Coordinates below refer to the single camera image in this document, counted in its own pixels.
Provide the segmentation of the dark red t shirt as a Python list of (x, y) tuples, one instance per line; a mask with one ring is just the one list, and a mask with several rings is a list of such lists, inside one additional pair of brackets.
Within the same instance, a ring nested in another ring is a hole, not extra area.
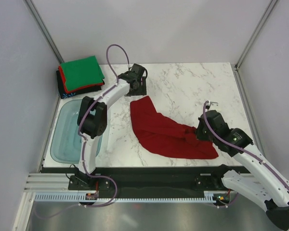
[(178, 159), (216, 159), (212, 142), (200, 141), (196, 127), (179, 124), (156, 111), (150, 97), (130, 103), (132, 130), (149, 152)]

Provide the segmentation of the left aluminium frame post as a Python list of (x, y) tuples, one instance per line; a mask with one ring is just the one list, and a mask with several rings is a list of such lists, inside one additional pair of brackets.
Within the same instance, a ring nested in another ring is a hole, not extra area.
[(46, 39), (48, 45), (50, 46), (53, 54), (55, 55), (57, 61), (59, 63), (63, 63), (64, 59), (61, 56), (49, 30), (47, 29), (37, 7), (35, 6), (34, 2), (32, 0), (24, 0), (25, 5), (27, 6), (28, 10), (30, 11), (32, 17), (34, 18), (35, 22), (37, 23), (40, 31), (42, 32), (44, 38)]

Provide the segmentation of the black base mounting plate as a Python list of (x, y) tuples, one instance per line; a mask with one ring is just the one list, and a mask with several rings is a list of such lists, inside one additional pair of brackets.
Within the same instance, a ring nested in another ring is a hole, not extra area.
[(244, 167), (98, 167), (90, 178), (75, 170), (69, 190), (97, 190), (106, 199), (185, 199), (204, 197), (205, 191), (227, 191), (227, 171), (245, 173)]

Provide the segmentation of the folded green t shirt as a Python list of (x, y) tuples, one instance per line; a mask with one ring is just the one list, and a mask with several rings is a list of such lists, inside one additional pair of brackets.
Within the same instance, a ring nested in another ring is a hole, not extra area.
[(105, 78), (95, 56), (62, 63), (59, 66), (65, 75), (68, 90), (101, 83)]

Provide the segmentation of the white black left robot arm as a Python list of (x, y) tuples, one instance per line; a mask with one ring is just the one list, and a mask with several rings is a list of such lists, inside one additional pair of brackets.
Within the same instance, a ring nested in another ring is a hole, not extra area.
[(96, 170), (96, 155), (101, 148), (104, 132), (109, 127), (108, 109), (123, 96), (146, 95), (147, 70), (134, 64), (118, 76), (116, 83), (95, 98), (84, 97), (81, 101), (77, 125), (81, 137), (81, 154), (75, 173), (70, 177), (69, 190), (92, 190), (98, 179), (92, 175)]

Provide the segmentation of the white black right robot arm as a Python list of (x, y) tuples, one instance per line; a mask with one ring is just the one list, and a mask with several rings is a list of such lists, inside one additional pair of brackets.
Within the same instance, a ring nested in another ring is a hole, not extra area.
[(276, 227), (289, 230), (289, 180), (263, 156), (243, 130), (229, 128), (216, 110), (203, 109), (198, 120), (197, 138), (213, 142), (258, 181), (254, 183), (230, 167), (221, 165), (221, 173), (211, 177), (212, 186), (218, 190), (226, 187), (236, 191), (258, 205)]

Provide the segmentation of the aluminium frame post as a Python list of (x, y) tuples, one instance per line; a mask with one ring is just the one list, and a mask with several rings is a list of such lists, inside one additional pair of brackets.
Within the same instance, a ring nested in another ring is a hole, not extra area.
[(266, 23), (268, 22), (273, 10), (279, 3), (279, 0), (270, 0), (269, 4), (265, 8), (260, 20), (258, 21), (252, 35), (250, 36), (246, 46), (244, 47), (238, 61), (233, 65), (233, 68), (236, 72), (239, 71), (240, 67), (242, 66), (243, 62), (245, 61), (248, 53), (250, 52), (251, 48), (253, 47), (254, 43), (256, 42), (258, 36), (260, 35), (261, 31), (264, 29)]
[(27, 6), (28, 10), (30, 11), (32, 17), (34, 18), (35, 22), (37, 23), (40, 31), (42, 32), (44, 38), (46, 39), (48, 45), (50, 46), (53, 54), (55, 55), (57, 61), (59, 63), (63, 63), (64, 59), (61, 56), (49, 30), (47, 29), (37, 7), (35, 6), (34, 2), (32, 0), (24, 0), (25, 5)]

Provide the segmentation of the right aluminium frame post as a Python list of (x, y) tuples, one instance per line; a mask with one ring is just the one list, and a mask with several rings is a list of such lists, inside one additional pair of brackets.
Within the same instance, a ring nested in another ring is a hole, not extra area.
[(240, 67), (242, 66), (243, 62), (245, 61), (248, 53), (250, 52), (251, 48), (253, 47), (254, 43), (256, 42), (258, 36), (260, 35), (261, 31), (264, 29), (266, 23), (268, 22), (273, 10), (279, 3), (279, 0), (270, 0), (269, 4), (265, 8), (260, 20), (258, 21), (252, 35), (250, 36), (246, 46), (244, 47), (238, 61), (233, 65), (233, 68), (236, 72), (239, 71)]

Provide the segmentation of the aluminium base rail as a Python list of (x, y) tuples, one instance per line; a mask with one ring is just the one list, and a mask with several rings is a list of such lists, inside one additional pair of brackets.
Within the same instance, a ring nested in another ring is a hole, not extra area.
[(24, 192), (64, 192), (68, 185), (69, 179), (63, 173), (30, 173)]

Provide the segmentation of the clear blue plastic bin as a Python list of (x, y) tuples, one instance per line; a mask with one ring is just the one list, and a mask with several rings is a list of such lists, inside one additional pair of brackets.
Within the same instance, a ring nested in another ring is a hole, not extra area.
[(81, 100), (72, 100), (60, 109), (50, 147), (50, 156), (57, 163), (79, 163), (82, 141), (77, 121), (80, 105)]

